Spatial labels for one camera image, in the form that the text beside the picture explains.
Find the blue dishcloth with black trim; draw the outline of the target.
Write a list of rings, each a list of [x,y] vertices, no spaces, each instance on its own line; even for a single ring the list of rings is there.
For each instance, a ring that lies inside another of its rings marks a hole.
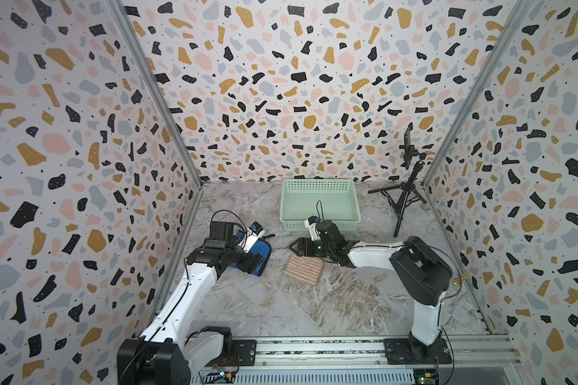
[[[261,255],[263,255],[265,257],[265,263],[263,265],[263,269],[261,270],[261,275],[263,274],[263,271],[267,267],[267,263],[268,263],[269,258],[271,256],[271,252],[272,252],[272,248],[271,248],[271,245],[267,242],[267,236],[266,235],[261,237],[249,252],[249,253],[253,253],[253,254],[260,253]],[[241,249],[241,250],[239,250],[238,257],[239,257],[239,255],[242,255],[242,254],[245,254],[245,252]]]

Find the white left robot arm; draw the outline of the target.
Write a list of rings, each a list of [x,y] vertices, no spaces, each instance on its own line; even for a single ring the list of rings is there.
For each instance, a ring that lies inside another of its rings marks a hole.
[[[138,337],[127,338],[117,352],[119,384],[189,384],[205,367],[230,367],[220,379],[234,383],[241,367],[255,364],[257,343],[234,340],[228,327],[190,329],[204,299],[228,269],[259,276],[271,255],[263,226],[254,222],[212,221],[203,244],[183,261],[178,287]]]

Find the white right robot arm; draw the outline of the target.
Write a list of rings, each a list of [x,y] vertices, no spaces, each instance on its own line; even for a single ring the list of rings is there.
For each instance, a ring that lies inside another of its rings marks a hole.
[[[453,278],[451,267],[419,237],[404,242],[372,244],[345,239],[330,220],[311,224],[309,237],[289,249],[299,257],[323,258],[352,269],[375,268],[394,272],[414,300],[413,324],[406,338],[383,342],[389,365],[452,364],[440,316]]]

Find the pink striped dishcloth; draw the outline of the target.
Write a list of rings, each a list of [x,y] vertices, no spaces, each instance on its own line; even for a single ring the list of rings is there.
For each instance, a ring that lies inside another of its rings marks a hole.
[[[284,269],[284,274],[300,282],[317,286],[323,275],[324,267],[325,263],[319,258],[292,256]]]

